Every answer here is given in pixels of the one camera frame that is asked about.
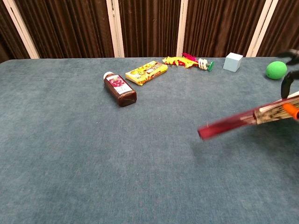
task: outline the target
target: foam block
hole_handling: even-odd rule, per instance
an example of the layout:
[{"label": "foam block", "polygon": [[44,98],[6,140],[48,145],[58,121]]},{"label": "foam block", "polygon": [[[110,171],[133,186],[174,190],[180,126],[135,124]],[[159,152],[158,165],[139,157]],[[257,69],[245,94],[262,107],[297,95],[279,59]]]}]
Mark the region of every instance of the foam block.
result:
[{"label": "foam block", "polygon": [[223,69],[236,72],[238,68],[241,65],[243,55],[235,54],[235,53],[229,53],[226,58],[223,65]]}]

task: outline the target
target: bottle cap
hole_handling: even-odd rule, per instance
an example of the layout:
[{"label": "bottle cap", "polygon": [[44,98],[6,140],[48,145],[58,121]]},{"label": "bottle cap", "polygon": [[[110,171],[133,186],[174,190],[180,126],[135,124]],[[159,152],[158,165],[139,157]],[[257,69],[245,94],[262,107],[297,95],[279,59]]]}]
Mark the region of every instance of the bottle cap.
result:
[{"label": "bottle cap", "polygon": [[110,74],[113,74],[113,72],[110,72],[110,71],[106,72],[106,73],[104,74],[104,76],[103,76],[103,79],[105,79],[106,76],[107,76],[107,75],[110,75]]}]

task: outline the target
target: brown bottle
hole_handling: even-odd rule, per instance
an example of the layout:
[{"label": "brown bottle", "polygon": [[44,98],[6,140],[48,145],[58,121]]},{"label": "brown bottle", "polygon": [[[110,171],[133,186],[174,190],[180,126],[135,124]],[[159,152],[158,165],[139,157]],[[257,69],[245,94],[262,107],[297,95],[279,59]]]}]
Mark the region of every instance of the brown bottle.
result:
[{"label": "brown bottle", "polygon": [[119,75],[112,72],[104,74],[105,87],[112,94],[119,106],[128,106],[137,100],[137,93],[131,86]]}]

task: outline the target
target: tennis ball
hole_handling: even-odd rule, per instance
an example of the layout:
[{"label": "tennis ball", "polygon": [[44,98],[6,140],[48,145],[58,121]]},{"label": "tennis ball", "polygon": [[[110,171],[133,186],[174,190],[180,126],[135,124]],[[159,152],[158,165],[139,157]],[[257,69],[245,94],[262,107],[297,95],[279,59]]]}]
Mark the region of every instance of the tennis ball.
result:
[{"label": "tennis ball", "polygon": [[287,71],[286,64],[283,62],[272,62],[267,66],[266,76],[270,79],[280,79],[285,76]]}]

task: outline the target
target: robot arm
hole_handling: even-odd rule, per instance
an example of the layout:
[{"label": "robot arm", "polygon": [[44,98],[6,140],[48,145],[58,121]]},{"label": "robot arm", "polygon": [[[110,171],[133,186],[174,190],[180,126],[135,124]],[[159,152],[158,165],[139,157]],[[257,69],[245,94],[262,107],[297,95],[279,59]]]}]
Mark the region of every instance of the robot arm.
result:
[{"label": "robot arm", "polygon": [[[295,65],[299,63],[299,50],[290,49],[286,52],[282,52],[277,55],[277,57],[290,57],[290,61],[286,65]],[[281,98],[286,99],[290,93],[291,84],[295,79],[299,79],[299,70],[290,71],[284,78],[281,84]]]}]

